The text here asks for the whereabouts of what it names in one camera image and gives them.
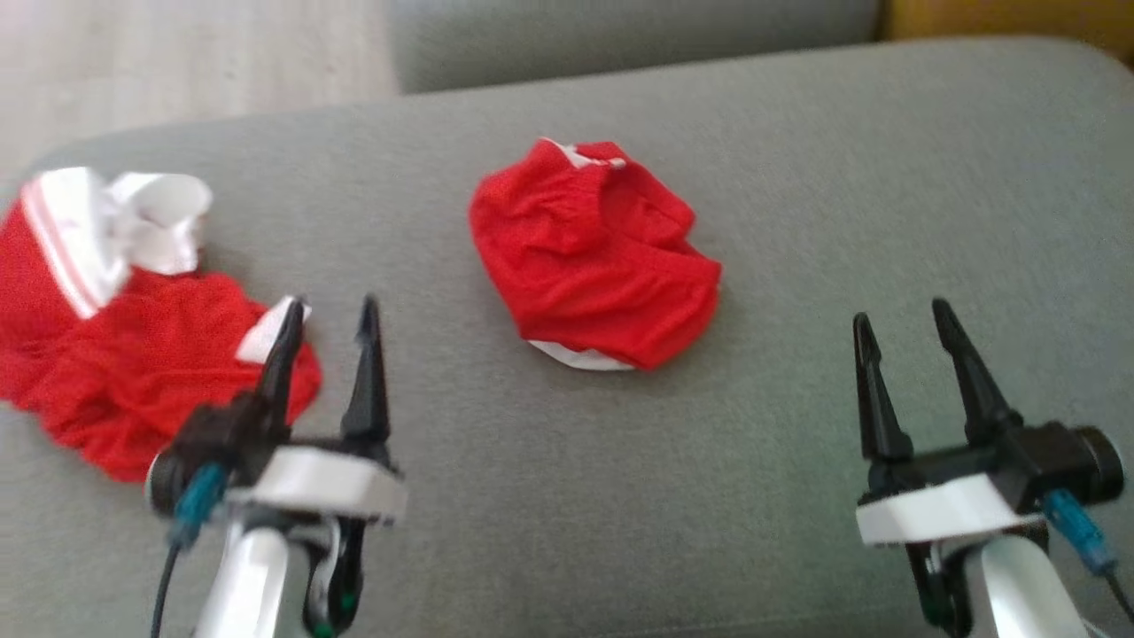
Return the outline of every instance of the red fabric with white trim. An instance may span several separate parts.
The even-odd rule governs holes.
[[[686,240],[696,215],[611,142],[540,139],[489,175],[473,239],[519,334],[652,371],[717,307],[720,263]]]
[[[24,203],[0,227],[0,399],[37,414],[58,444],[111,478],[144,480],[196,406],[254,388],[262,367],[237,361],[236,350],[265,307],[225,274],[134,269],[84,321],[46,265]],[[320,383],[304,344],[289,422]]]

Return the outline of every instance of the gray cushion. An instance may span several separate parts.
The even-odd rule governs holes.
[[[481,266],[469,196],[540,135],[619,142],[725,264],[713,325],[655,374],[524,344]],[[136,130],[37,165],[68,164],[200,175],[210,265],[262,299],[310,295],[327,383],[302,432],[337,427],[379,294],[412,504],[370,539],[356,636],[934,635],[904,553],[855,528],[858,309],[923,449],[963,441],[940,294],[1027,419],[1098,424],[1134,454],[1134,76],[1085,46],[742,59]],[[162,558],[141,488],[32,417],[5,410],[0,436],[9,632],[141,633]],[[1128,499],[1098,519],[1134,552]],[[1119,627],[1053,546],[1084,613]],[[169,636],[218,550],[178,568]]]
[[[879,0],[386,0],[401,90],[866,42]]]

